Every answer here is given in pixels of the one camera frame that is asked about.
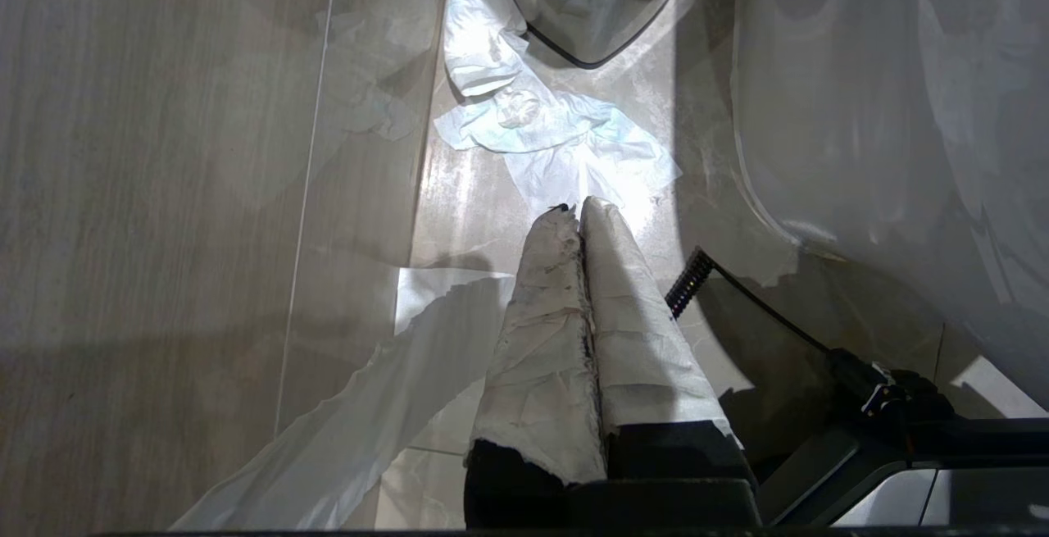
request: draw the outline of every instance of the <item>floor tile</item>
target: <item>floor tile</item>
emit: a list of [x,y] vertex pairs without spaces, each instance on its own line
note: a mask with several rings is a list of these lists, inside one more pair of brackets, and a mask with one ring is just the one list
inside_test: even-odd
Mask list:
[[3,0],[0,533],[159,530],[272,437],[327,0]]
[[461,455],[408,448],[383,474],[377,530],[465,529]]
[[333,0],[280,426],[338,392],[392,332],[443,0]]
[[382,481],[379,481],[364,493],[361,503],[354,509],[354,512],[342,523],[345,531],[371,531],[376,528],[376,513],[379,511],[379,492],[382,489]]
[[947,325],[936,370],[936,385],[955,411],[968,418],[1044,418],[1044,407],[1015,386],[984,357],[972,336]]

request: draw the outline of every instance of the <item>white tissue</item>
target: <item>white tissue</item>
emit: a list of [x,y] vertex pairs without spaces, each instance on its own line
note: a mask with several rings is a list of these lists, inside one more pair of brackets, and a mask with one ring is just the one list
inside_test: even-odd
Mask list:
[[512,276],[402,268],[397,336],[172,531],[335,530],[427,422],[485,375]]
[[586,95],[561,92],[560,96],[570,100],[575,110],[603,122],[558,148],[502,156],[532,212],[557,203],[580,205],[591,196],[629,206],[647,201],[680,177],[670,152],[614,105]]
[[445,64],[463,95],[494,91],[520,73],[526,29],[514,0],[445,0]]
[[449,0],[448,72],[466,95],[495,92],[434,120],[446,144],[505,153],[533,215],[591,194],[626,206],[680,177],[670,152],[615,105],[547,88],[521,58],[518,17],[512,0]]
[[524,239],[471,437],[565,484],[606,477],[578,227],[572,209],[552,209]]
[[603,198],[586,198],[582,228],[605,432],[624,425],[710,421],[731,436],[718,395],[619,209]]

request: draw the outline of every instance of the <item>tiled floor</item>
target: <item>tiled floor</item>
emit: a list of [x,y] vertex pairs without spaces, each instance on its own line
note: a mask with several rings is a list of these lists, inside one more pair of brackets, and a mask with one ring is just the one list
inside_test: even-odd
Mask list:
[[[399,265],[516,271],[531,216],[501,158],[428,130],[455,104],[442,0],[0,2],[0,533],[168,527],[367,361]],[[829,344],[1041,411],[892,280],[750,211],[732,9],[672,0],[596,70],[530,47],[673,151],[682,178],[627,212],[660,282],[701,244]],[[820,365],[724,280],[681,324],[751,458],[818,422]],[[462,525],[479,390],[348,525]]]

